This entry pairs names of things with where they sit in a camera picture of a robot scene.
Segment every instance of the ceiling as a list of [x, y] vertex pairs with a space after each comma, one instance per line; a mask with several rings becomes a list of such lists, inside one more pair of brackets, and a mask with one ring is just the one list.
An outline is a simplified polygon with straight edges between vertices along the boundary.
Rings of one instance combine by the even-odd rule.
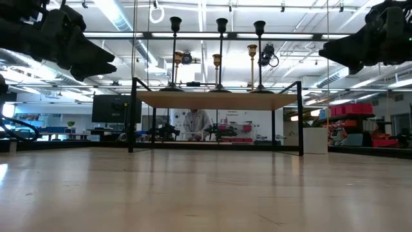
[[[138, 32], [170, 32], [169, 18], [178, 16], [182, 18], [181, 32], [217, 32], [216, 20], [224, 17], [229, 20], [228, 32], [254, 32], [253, 23], [263, 20], [266, 22], [265, 32], [283, 33], [340, 33], [352, 34], [364, 26], [364, 16], [369, 12], [370, 6], [383, 2], [383, 0], [345, 0], [342, 1], [344, 11], [339, 12], [341, 1], [330, 0], [329, 14], [327, 14], [326, 0], [179, 0], [179, 1], [159, 1], [158, 6], [164, 9], [164, 18], [158, 23], [161, 10], [153, 10], [153, 19], [150, 20], [149, 6], [153, 1], [132, 1], [132, 0], [94, 0], [86, 1], [87, 9], [83, 8], [82, 1], [67, 0], [67, 5], [74, 8], [83, 15], [87, 24], [87, 32], [116, 32], [118, 29], [109, 20], [113, 17], [115, 10], [106, 11], [102, 9], [107, 4], [117, 3], [116, 6], [124, 13], [124, 17], [130, 22], [132, 27]], [[49, 9], [57, 8], [61, 0], [51, 0]], [[281, 7], [285, 3], [285, 11], [281, 12]], [[8, 79], [9, 84], [54, 84], [65, 85], [110, 85], [113, 81], [118, 81], [123, 86], [131, 85], [132, 76], [139, 77], [150, 86], [164, 86], [170, 80], [173, 54], [173, 40], [142, 40], [141, 43], [148, 49], [149, 53], [158, 60], [158, 68], [154, 68], [156, 73], [147, 72], [147, 63], [144, 55], [136, 53], [132, 59], [133, 46], [128, 40], [106, 39], [92, 40], [95, 44], [103, 47], [116, 56], [113, 63], [117, 67], [117, 72], [100, 77], [90, 77], [83, 83], [74, 82], [70, 73], [58, 68], [52, 63], [41, 63], [32, 65], [30, 70], [17, 70], [19, 77]], [[248, 55], [247, 46], [257, 44], [257, 41], [224, 41], [222, 60], [222, 83], [224, 86], [246, 87], [251, 81], [251, 60]], [[323, 47], [324, 42], [290, 42], [290, 41], [263, 41], [262, 46], [273, 44], [279, 66], [271, 68], [263, 67], [263, 83], [265, 86], [286, 86], [294, 81], [302, 81], [303, 87], [314, 88], [328, 76], [344, 70], [344, 67], [334, 62], [328, 62], [319, 57], [317, 52]], [[215, 66], [213, 65], [213, 54], [219, 53], [219, 41], [199, 41], [199, 40], [178, 40], [176, 50], [190, 52], [196, 58], [197, 64], [180, 66], [178, 76], [179, 81], [198, 81], [214, 83]], [[258, 83], [258, 56], [254, 61], [255, 83]], [[135, 65], [135, 72], [132, 74], [132, 65]], [[39, 71], [40, 67], [47, 67], [57, 77], [45, 77], [34, 79], [27, 77], [27, 73]], [[363, 69], [357, 75], [342, 76], [337, 81], [331, 82], [331, 88], [353, 88], [362, 81], [377, 78], [373, 82], [359, 86], [358, 88], [383, 88], [383, 84], [391, 84], [397, 80], [394, 78], [397, 72], [408, 72], [412, 69], [411, 63], [404, 63], [400, 66], [385, 67], [378, 66]], [[62, 88], [34, 88], [35, 91], [45, 94], [61, 91]], [[24, 88], [12, 89], [14, 92], [27, 92]], [[128, 89], [99, 90], [98, 93], [129, 93]], [[323, 93], [305, 93], [310, 99], [320, 98]], [[342, 97], [340, 93], [332, 94], [332, 97]]]

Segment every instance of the wooden tabletop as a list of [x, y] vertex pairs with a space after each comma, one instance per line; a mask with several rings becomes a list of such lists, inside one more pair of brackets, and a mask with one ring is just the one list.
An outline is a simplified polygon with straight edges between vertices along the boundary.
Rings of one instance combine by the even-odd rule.
[[205, 110], [277, 110], [297, 101], [294, 94], [137, 92], [154, 108]]

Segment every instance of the computer monitor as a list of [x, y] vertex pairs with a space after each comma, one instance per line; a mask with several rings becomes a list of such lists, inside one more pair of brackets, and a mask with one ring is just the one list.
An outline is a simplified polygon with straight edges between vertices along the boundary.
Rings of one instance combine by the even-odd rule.
[[[93, 98], [92, 122], [125, 123], [129, 118], [130, 96], [95, 95]], [[142, 101], [136, 99], [135, 122], [142, 120]]]

